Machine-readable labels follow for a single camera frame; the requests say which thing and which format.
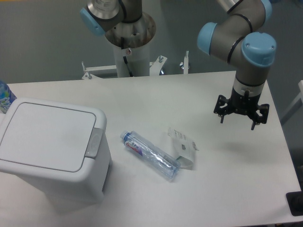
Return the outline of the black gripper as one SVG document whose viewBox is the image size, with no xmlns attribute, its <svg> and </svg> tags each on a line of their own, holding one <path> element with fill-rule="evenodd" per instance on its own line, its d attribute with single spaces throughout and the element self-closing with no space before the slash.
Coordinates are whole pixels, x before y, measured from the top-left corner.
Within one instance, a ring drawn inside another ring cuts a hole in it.
<svg viewBox="0 0 303 227">
<path fill-rule="evenodd" d="M 258 105 L 261 94 L 257 96 L 240 95 L 235 89 L 232 89 L 230 99 L 219 95 L 214 114 L 220 117 L 220 123 L 223 123 L 224 117 L 232 113 L 246 115 L 252 120 L 251 130 L 256 125 L 266 124 L 269 114 L 269 104 Z"/>
</svg>

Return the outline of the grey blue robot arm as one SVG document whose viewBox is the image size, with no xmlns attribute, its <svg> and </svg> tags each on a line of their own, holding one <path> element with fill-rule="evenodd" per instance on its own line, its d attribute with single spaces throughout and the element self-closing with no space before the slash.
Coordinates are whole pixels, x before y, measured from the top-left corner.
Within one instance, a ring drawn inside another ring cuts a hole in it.
<svg viewBox="0 0 303 227">
<path fill-rule="evenodd" d="M 228 19 L 221 24 L 206 23 L 197 36 L 197 46 L 236 70 L 230 98 L 219 95 L 214 113 L 221 119 L 241 114 L 252 125 L 265 124 L 268 104 L 259 104 L 263 86 L 275 59 L 276 41 L 258 32 L 272 14 L 268 0 L 221 0 Z M 150 76 L 149 44 L 156 25 L 143 12 L 140 0 L 90 0 L 80 10 L 88 30 L 104 36 L 114 48 L 119 77 Z"/>
</svg>

